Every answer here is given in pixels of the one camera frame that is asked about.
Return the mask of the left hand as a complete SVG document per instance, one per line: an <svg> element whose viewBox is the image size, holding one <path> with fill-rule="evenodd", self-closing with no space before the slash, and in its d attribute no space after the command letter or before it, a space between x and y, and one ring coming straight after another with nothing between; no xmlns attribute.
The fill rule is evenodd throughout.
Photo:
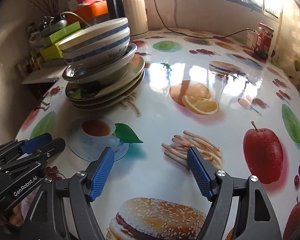
<svg viewBox="0 0 300 240"><path fill-rule="evenodd" d="M16 227L21 227L24 223L21 204L19 203L12 210L12 214L9 219L6 219L3 215L0 214L0 226L11 224Z"/></svg>

